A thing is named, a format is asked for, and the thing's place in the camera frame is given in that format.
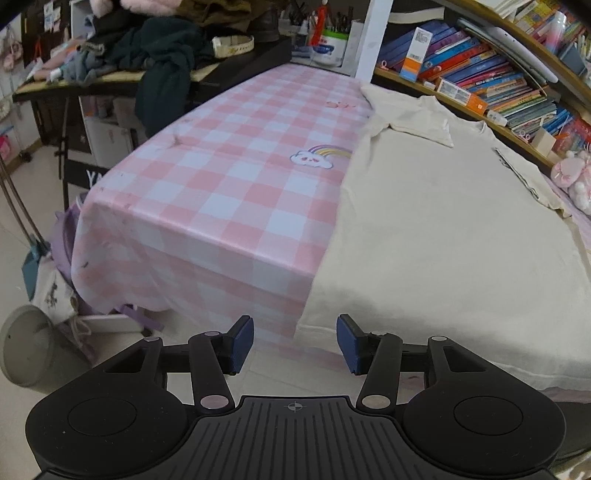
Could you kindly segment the white charger block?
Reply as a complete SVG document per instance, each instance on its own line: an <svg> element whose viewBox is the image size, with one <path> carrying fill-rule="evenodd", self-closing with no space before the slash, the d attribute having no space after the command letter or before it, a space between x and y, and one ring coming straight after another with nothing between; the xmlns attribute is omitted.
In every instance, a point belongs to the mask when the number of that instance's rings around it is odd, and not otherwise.
<svg viewBox="0 0 591 480"><path fill-rule="evenodd" d="M486 117L493 122L495 125L505 127L508 123L506 117L504 117L501 113L495 110L488 110Z"/></svg>

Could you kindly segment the grey waste bin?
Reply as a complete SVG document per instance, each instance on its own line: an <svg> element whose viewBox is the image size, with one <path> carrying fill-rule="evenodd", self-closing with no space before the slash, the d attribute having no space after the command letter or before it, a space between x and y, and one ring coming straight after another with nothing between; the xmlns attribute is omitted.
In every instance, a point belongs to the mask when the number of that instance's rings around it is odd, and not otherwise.
<svg viewBox="0 0 591 480"><path fill-rule="evenodd" d="M51 394L91 369L86 357L33 305L1 327L1 371L12 384Z"/></svg>

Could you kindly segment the dark green garment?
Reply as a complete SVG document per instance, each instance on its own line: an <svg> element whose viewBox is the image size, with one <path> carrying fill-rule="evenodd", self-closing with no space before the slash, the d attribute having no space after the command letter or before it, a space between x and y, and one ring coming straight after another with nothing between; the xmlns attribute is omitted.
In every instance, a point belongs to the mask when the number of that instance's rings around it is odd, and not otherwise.
<svg viewBox="0 0 591 480"><path fill-rule="evenodd" d="M106 60L119 70L142 71L135 116L151 137L185 113L191 72L211 64L211 35L177 17L151 17L128 31Z"/></svg>

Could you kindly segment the white orange Usmile box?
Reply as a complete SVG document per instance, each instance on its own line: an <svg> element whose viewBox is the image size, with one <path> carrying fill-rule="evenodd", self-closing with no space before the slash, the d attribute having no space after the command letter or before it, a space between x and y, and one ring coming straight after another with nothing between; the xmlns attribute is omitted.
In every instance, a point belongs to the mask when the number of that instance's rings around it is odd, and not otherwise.
<svg viewBox="0 0 591 480"><path fill-rule="evenodd" d="M401 66L401 78L415 82L421 72L423 62L430 47L433 34L423 28L415 29L408 52Z"/></svg>

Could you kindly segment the flat white orange box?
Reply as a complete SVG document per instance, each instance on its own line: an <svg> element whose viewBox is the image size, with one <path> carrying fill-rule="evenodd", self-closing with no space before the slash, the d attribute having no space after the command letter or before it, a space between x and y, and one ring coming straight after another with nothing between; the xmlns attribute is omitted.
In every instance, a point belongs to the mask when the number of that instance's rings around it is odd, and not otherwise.
<svg viewBox="0 0 591 480"><path fill-rule="evenodd" d="M480 115L484 115L487 110L488 104L480 97L443 78L437 80L436 91Z"/></svg>

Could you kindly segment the row of colourful books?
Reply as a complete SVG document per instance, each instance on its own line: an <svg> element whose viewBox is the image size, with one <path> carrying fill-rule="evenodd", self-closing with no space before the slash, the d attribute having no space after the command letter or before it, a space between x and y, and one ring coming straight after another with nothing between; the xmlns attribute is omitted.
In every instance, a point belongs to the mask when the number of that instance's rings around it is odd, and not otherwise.
<svg viewBox="0 0 591 480"><path fill-rule="evenodd" d="M377 68L400 76L417 27L433 34L416 80L433 88L439 78L477 95L507 118L511 134L531 144L540 128L556 138L553 151L590 150L590 104L536 52L512 45L501 29L465 16L414 24L387 24Z"/></svg>

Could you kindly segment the white green pen tub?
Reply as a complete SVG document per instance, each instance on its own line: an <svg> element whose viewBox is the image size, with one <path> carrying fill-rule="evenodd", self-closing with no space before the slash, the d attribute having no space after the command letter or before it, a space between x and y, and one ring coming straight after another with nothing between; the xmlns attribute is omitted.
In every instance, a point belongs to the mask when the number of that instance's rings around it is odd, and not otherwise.
<svg viewBox="0 0 591 480"><path fill-rule="evenodd" d="M311 47L311 60L324 66L341 67L348 41L348 34L332 30L322 31L318 44Z"/></svg>

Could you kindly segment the white wristwatch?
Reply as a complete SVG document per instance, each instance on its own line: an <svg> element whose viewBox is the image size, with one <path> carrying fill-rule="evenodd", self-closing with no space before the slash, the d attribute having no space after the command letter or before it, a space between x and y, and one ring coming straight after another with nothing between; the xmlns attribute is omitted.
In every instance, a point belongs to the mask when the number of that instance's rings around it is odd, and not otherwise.
<svg viewBox="0 0 591 480"><path fill-rule="evenodd" d="M211 39L214 57L226 59L249 53L254 48L254 38L249 35L231 35Z"/></svg>

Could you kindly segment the cream white t-shirt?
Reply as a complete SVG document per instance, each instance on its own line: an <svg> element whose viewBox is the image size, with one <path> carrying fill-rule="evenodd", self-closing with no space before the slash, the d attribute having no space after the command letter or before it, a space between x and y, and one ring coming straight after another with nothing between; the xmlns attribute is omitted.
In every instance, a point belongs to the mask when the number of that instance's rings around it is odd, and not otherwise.
<svg viewBox="0 0 591 480"><path fill-rule="evenodd" d="M562 198L487 124L371 84L297 339L335 322L455 340L531 386L590 387L590 254Z"/></svg>

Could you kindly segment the wooden bookshelf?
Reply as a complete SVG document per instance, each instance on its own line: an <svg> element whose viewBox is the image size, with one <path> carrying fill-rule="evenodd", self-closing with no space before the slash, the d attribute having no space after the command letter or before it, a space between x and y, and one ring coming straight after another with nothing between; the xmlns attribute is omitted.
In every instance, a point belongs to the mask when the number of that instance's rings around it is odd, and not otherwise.
<svg viewBox="0 0 591 480"><path fill-rule="evenodd" d="M587 1L373 1L363 75L483 120L552 167L590 152Z"/></svg>

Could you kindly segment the white pink bunny plush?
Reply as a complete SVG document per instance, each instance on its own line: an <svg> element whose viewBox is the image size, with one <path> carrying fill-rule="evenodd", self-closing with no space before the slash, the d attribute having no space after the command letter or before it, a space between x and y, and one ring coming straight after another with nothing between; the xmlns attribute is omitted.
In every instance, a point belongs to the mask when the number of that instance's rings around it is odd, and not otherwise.
<svg viewBox="0 0 591 480"><path fill-rule="evenodd" d="M553 183L568 194L584 214L591 214L591 166L587 151L568 151L551 170Z"/></svg>

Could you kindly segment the small beige desk box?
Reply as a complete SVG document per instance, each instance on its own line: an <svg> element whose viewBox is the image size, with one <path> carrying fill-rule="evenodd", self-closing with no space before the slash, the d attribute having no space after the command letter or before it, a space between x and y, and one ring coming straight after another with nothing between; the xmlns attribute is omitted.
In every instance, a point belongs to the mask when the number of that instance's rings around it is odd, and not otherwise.
<svg viewBox="0 0 591 480"><path fill-rule="evenodd" d="M544 128L540 128L533 137L533 140L531 141L531 146L541 156L547 158L550 152L552 151L555 143L556 138Z"/></svg>

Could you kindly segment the pink checkered cartoon tablecloth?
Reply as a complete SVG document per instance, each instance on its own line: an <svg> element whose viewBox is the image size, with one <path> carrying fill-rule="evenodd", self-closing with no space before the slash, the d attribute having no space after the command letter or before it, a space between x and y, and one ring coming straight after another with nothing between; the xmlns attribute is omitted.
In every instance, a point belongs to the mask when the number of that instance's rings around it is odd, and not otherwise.
<svg viewBox="0 0 591 480"><path fill-rule="evenodd" d="M360 82L286 64L204 103L89 192L74 284L98 311L133 304L221 329L248 314L260 343L297 339L373 109Z"/></svg>

